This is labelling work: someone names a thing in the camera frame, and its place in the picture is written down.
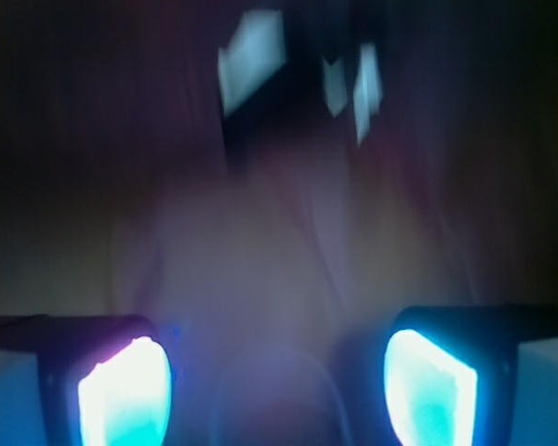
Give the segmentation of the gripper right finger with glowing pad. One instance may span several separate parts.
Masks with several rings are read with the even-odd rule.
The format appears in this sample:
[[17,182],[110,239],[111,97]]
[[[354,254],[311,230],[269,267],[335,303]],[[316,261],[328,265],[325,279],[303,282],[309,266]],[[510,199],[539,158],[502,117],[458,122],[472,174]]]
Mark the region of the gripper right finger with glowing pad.
[[558,445],[558,306],[413,306],[383,362],[403,445]]

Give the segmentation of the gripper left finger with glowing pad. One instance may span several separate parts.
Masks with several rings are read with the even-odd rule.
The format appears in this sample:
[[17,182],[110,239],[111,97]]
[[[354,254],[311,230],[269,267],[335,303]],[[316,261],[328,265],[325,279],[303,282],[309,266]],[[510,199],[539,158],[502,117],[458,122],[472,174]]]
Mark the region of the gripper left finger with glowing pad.
[[171,405],[145,317],[0,316],[0,445],[161,445]]

